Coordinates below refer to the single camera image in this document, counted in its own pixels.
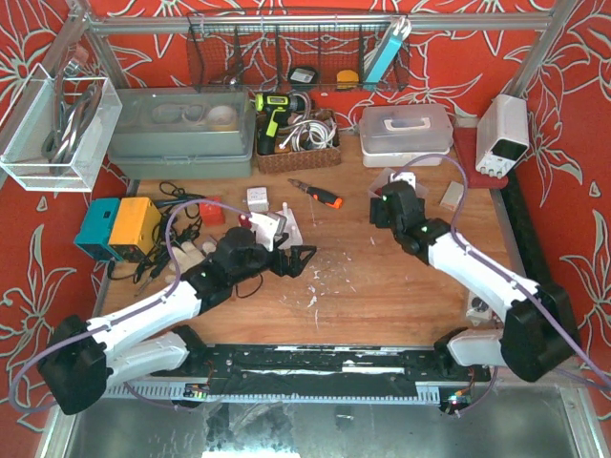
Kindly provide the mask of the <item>orange black handled pliers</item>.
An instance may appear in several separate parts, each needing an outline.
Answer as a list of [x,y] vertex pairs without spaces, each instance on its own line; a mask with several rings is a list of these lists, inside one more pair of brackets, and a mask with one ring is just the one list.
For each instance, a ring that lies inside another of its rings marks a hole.
[[315,200],[323,203],[328,207],[340,209],[344,203],[342,198],[328,190],[312,186],[295,178],[289,178],[287,181],[292,186],[300,189],[302,192],[308,194]]

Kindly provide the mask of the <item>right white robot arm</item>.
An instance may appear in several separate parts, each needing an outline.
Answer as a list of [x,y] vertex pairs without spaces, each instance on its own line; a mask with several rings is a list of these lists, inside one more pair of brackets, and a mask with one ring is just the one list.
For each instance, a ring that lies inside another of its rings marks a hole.
[[459,327],[434,343],[444,370],[455,365],[503,366],[535,382],[577,352],[577,328],[567,293],[506,269],[474,248],[451,225],[425,215],[425,202],[404,181],[389,182],[370,201],[369,220],[391,230],[404,252],[452,277],[483,300],[497,329]]

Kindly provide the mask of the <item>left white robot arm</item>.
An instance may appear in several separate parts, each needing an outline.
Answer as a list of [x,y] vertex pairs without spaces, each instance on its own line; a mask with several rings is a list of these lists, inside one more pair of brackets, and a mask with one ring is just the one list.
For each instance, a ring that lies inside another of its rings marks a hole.
[[185,254],[174,282],[115,313],[88,321],[76,315],[53,332],[36,368],[66,415],[95,404],[106,390],[139,377],[195,364],[206,346],[186,321],[227,301],[241,282],[269,271],[299,277],[314,245],[282,249],[234,227],[204,255]]

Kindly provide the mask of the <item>white peg base plate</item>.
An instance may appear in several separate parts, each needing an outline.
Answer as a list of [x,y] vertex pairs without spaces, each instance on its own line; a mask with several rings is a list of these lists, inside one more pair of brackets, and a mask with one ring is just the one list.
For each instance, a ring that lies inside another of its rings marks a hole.
[[286,240],[279,245],[279,248],[288,249],[292,246],[302,245],[303,237],[301,231],[299,229],[295,215],[292,209],[288,206],[287,202],[283,203],[282,209],[278,211],[277,214],[284,216],[286,219],[283,231],[283,234],[286,235]]

